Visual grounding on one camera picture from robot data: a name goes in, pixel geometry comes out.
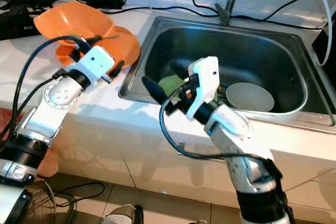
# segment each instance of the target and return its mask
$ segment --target orange plastic bowl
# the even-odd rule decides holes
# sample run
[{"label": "orange plastic bowl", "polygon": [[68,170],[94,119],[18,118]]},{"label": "orange plastic bowl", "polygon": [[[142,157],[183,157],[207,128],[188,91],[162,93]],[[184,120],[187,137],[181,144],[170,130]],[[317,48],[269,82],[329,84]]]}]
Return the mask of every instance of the orange plastic bowl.
[{"label": "orange plastic bowl", "polygon": [[[113,21],[107,15],[79,2],[56,6],[34,18],[34,23],[48,39],[59,36],[104,37],[113,29]],[[59,43],[73,46],[72,41],[60,40]]]}]

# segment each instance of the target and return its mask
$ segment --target stainless steel sink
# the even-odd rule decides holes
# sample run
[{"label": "stainless steel sink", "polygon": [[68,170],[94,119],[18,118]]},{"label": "stainless steel sink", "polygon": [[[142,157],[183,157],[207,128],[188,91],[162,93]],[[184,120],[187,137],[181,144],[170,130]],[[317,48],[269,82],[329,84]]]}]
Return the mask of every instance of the stainless steel sink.
[{"label": "stainless steel sink", "polygon": [[240,111],[248,118],[336,133],[310,57],[301,38],[292,34],[157,17],[119,95],[154,102],[141,82],[144,75],[159,82],[174,74],[171,63],[187,69],[206,56],[218,57],[221,83],[249,82],[272,94],[274,108]]}]

